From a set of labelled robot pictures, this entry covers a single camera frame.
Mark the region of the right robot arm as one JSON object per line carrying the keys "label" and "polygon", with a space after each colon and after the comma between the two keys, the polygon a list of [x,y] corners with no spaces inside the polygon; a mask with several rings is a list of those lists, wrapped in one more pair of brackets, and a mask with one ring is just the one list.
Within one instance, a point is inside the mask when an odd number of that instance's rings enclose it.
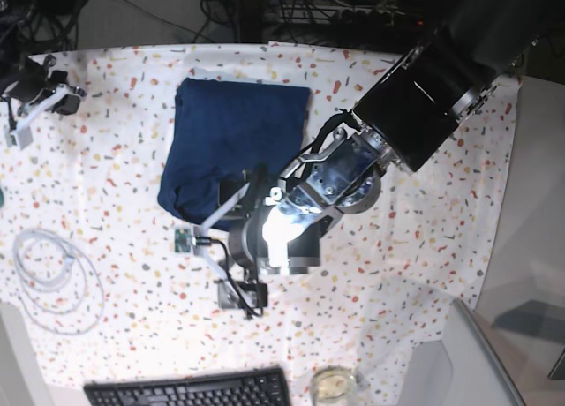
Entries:
{"label": "right robot arm", "polygon": [[32,122],[43,112],[69,116],[86,97],[54,52],[70,40],[88,0],[1,0],[1,101],[7,104],[6,144],[33,142]]}

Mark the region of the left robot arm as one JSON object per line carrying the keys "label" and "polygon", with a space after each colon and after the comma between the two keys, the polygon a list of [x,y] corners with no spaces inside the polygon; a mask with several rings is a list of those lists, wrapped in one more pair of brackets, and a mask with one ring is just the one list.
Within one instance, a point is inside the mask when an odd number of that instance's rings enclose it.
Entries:
{"label": "left robot arm", "polygon": [[564,0],[454,0],[426,38],[283,169],[258,166],[203,223],[177,230],[176,251],[208,259],[217,244],[209,231],[230,219],[223,259],[208,260],[218,305],[261,316],[262,277],[317,267],[320,240],[377,201],[388,166],[419,170],[563,8]]}

